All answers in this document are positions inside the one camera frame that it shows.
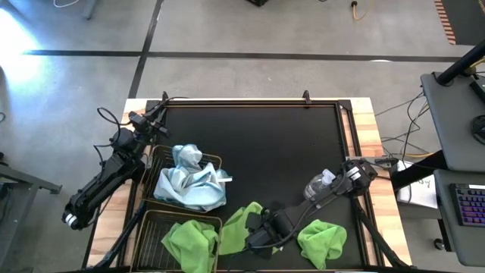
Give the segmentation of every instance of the wooden table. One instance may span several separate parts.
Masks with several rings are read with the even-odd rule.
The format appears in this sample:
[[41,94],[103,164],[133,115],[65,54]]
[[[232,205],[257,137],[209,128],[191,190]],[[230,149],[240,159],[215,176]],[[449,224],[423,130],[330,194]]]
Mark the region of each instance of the wooden table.
[[[374,117],[371,99],[341,99],[349,99],[352,102],[352,113],[355,120],[362,156],[382,156],[384,153],[382,143],[380,141],[379,130]],[[147,100],[149,99],[128,99],[124,108],[121,123],[128,122],[128,113],[130,111],[135,111],[139,114],[144,113]],[[354,155],[355,150],[352,145],[350,126],[347,118],[347,111],[345,111],[345,109],[342,110],[342,116],[346,132],[346,139],[347,143],[349,144],[349,153],[350,155]],[[378,171],[380,172],[380,176],[388,176],[385,171]],[[399,210],[397,208],[396,199],[394,197],[393,187],[390,180],[380,178],[375,179],[371,184],[370,192],[379,232],[383,235],[386,242],[390,245],[391,249],[394,250],[398,257],[403,262],[410,265],[411,257],[409,255],[404,230],[402,229],[401,218],[399,216]],[[130,182],[127,182],[115,192],[105,211],[99,218],[89,253],[88,265],[95,265],[98,261],[100,261],[121,234],[121,231],[123,230],[123,222],[129,193]],[[125,258],[126,264],[130,264],[131,261],[131,250],[133,248],[134,234],[135,232],[132,233],[132,237],[128,242],[127,255]],[[365,230],[365,238],[370,262],[372,265],[376,265],[372,239],[367,230]]]

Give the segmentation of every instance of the black desk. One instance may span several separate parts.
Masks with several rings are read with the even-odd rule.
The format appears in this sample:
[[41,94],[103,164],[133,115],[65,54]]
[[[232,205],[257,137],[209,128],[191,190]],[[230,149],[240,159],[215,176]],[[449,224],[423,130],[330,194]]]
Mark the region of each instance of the black desk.
[[472,77],[458,76],[450,86],[441,86],[434,75],[421,76],[442,150],[394,174],[392,180],[396,192],[414,181],[432,175],[434,168],[485,172],[485,145],[476,141],[470,130],[471,120],[478,115],[485,115],[485,103],[470,88],[472,81]]
[[455,251],[463,265],[485,266],[481,247],[485,229],[458,225],[448,185],[484,184],[485,146],[471,134],[471,121],[485,115],[485,104],[470,88],[473,77],[456,77],[448,86],[439,85],[435,75],[421,76],[442,150],[391,176],[394,191],[434,174],[440,196],[438,220],[448,251]]

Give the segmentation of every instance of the light blue cloth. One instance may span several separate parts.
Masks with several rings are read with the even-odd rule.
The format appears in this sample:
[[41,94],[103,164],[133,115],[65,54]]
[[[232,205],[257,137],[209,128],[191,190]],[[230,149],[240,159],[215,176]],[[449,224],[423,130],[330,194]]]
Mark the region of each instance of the light blue cloth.
[[202,152],[193,144],[175,146],[172,156],[176,167],[161,170],[153,193],[156,199],[203,212],[226,205],[225,183],[218,181],[228,178],[225,171],[216,171],[210,162],[200,168]]

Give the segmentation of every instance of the crumpled cloth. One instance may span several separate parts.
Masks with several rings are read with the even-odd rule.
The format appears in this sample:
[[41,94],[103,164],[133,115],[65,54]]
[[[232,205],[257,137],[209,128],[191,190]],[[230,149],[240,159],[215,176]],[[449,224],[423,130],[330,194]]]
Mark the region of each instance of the crumpled cloth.
[[317,269],[323,270],[326,259],[337,259],[342,255],[347,231],[339,225],[314,220],[299,232],[297,240],[302,256]]
[[202,169],[202,152],[193,144],[175,146],[172,156],[176,167],[161,170],[153,193],[156,199],[201,212],[226,205],[225,182],[218,181],[229,177],[225,171],[216,171],[210,162]]
[[189,220],[175,223],[161,242],[184,272],[209,273],[214,267],[218,238],[212,225]]
[[256,202],[252,202],[249,206],[242,207],[237,210],[227,220],[221,231],[221,244],[219,246],[219,255],[238,253],[244,249],[246,245],[246,238],[249,236],[249,231],[246,228],[246,220],[250,212],[261,213],[263,207]]

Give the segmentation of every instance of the gray floor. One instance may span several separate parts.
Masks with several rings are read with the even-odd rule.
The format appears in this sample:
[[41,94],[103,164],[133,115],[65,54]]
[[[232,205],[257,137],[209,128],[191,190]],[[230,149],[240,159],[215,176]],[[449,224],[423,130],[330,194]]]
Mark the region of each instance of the gray floor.
[[[61,223],[69,196],[98,171],[93,143],[114,128],[95,112],[123,111],[138,58],[16,56],[19,49],[139,51],[155,0],[101,0],[91,21],[84,2],[57,9],[50,0],[11,1],[0,9],[0,151],[19,170],[63,184],[61,195],[40,193],[9,259],[9,267],[36,272],[78,269],[89,230]],[[257,9],[243,0],[166,0],[152,51],[283,52],[335,55],[460,56],[469,46],[446,41],[433,0],[376,0],[364,20],[352,22],[350,1],[270,0]],[[447,63],[369,61],[269,61],[149,58],[138,98],[371,97],[376,113],[414,98],[419,76]],[[416,115],[423,99],[411,107]],[[382,137],[408,129],[405,108],[377,117]],[[432,152],[440,148],[429,114],[410,142]],[[401,143],[387,142],[391,152]],[[419,268],[478,272],[461,267],[452,253],[430,241],[435,221],[403,219],[413,262]]]

